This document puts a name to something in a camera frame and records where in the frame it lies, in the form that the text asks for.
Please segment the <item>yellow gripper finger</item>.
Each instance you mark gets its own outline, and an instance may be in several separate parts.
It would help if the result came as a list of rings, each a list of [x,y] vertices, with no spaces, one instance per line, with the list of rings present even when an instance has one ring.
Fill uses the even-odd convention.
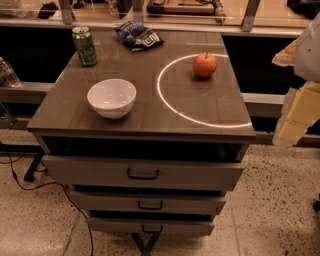
[[[273,57],[272,63],[281,67],[293,66],[295,64],[296,45],[297,40],[293,40]]]
[[[290,88],[284,98],[272,143],[280,148],[290,148],[319,120],[320,83],[307,81],[299,89]]]

